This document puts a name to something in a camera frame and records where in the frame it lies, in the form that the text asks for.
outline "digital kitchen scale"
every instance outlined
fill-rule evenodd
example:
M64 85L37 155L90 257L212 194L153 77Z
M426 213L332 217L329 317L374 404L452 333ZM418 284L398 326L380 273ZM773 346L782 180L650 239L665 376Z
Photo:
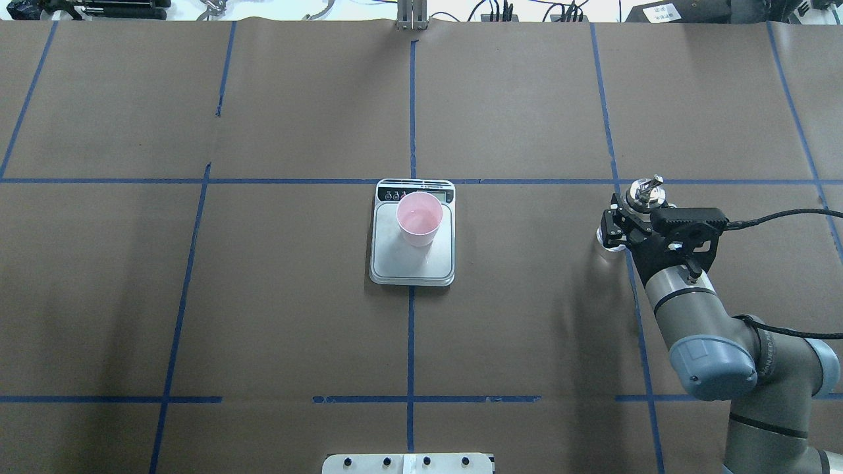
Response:
M414 247L401 236L398 201L429 192L442 203L442 223L430 245ZM382 285L446 287L454 280L454 183L445 180L381 180L374 193L369 276Z

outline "pink cup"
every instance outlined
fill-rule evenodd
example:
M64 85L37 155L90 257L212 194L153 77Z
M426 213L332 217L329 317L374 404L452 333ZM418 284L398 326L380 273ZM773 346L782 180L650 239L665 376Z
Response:
M411 192L401 198L396 211L401 235L414 247L430 245L442 223L442 203L433 194Z

